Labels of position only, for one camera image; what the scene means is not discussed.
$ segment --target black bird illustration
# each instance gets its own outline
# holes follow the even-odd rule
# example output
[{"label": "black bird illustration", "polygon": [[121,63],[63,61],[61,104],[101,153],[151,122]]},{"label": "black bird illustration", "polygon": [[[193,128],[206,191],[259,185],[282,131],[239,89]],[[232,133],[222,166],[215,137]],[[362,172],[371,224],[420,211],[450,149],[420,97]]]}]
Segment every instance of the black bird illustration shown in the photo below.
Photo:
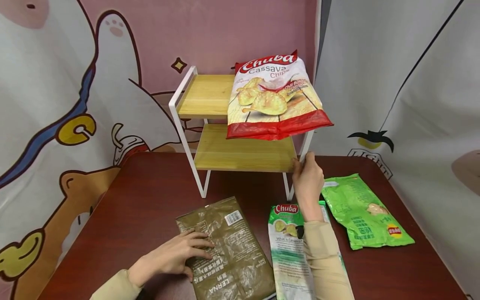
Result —
[{"label": "black bird illustration", "polygon": [[373,132],[368,130],[367,133],[356,132],[348,137],[358,137],[358,143],[368,149],[378,148],[381,143],[385,143],[390,147],[390,150],[392,150],[393,153],[393,142],[390,138],[384,136],[385,132],[387,131]]}]

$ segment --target beige sleeve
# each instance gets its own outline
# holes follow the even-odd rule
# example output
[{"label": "beige sleeve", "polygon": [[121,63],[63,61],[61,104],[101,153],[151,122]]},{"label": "beige sleeve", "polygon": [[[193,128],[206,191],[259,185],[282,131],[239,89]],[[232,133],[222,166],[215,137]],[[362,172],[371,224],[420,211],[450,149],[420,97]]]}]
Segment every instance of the beige sleeve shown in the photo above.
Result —
[{"label": "beige sleeve", "polygon": [[140,290],[128,279],[128,271],[121,270],[93,293],[90,300],[135,300]]},{"label": "beige sleeve", "polygon": [[306,222],[303,226],[303,247],[312,270],[317,300],[352,300],[332,226],[319,221]]}]

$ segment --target olive green chip bag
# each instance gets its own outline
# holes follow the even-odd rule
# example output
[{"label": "olive green chip bag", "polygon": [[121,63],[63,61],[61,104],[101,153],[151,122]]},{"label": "olive green chip bag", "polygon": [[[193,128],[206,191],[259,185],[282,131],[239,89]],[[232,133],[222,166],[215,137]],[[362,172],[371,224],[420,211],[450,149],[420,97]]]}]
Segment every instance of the olive green chip bag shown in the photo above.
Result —
[{"label": "olive green chip bag", "polygon": [[193,258],[197,300],[261,300],[275,295],[273,269],[240,209],[231,197],[179,216],[181,232],[195,228],[208,233],[215,248],[212,260]]}]

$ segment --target hand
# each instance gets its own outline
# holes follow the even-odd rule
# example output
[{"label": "hand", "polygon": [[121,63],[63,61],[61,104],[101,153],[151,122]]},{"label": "hand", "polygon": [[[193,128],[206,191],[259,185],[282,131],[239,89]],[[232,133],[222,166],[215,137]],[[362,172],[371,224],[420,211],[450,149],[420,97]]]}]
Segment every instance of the hand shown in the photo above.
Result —
[{"label": "hand", "polygon": [[303,166],[297,159],[294,159],[292,179],[297,202],[305,221],[324,222],[318,201],[325,179],[322,168],[315,162],[315,153],[307,153]]},{"label": "hand", "polygon": [[129,269],[129,280],[142,287],[153,275],[160,273],[185,274],[193,281],[192,270],[185,265],[191,257],[212,259],[207,251],[198,247],[215,247],[212,242],[204,240],[208,234],[187,230],[172,238],[165,244],[142,256]]}]

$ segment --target lay's logo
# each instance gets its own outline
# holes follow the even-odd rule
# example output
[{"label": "lay's logo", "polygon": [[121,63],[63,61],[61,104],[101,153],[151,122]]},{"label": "lay's logo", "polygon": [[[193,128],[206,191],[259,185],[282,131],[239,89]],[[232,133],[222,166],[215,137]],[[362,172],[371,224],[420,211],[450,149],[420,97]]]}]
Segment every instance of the lay's logo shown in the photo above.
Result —
[{"label": "lay's logo", "polygon": [[400,230],[400,228],[398,228],[394,224],[388,224],[387,230],[388,230],[388,233],[396,239],[399,239],[402,237],[402,230]]},{"label": "lay's logo", "polygon": [[295,204],[279,204],[275,206],[274,211],[277,215],[279,213],[296,214],[299,211],[299,207]]}]

